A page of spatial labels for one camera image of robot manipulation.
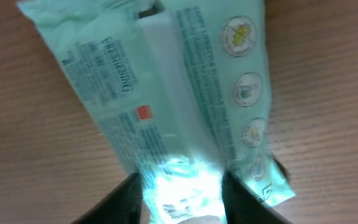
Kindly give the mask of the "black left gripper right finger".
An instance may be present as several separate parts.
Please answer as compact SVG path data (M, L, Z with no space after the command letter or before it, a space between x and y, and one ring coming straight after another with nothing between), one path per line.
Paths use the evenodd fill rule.
M227 224L292 224L274 209L262 205L228 171L223 176L222 196Z

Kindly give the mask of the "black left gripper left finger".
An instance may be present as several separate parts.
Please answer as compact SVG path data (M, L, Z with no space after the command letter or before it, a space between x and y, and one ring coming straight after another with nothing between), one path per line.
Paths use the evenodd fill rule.
M141 213L142 184L136 172L71 224L139 224Z

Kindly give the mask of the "mint green wipes pack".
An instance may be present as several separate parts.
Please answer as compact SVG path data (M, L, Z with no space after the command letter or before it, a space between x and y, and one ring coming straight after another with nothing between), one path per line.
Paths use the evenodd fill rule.
M19 1L150 223L227 223L226 171L262 205L295 196L269 149L265 3Z

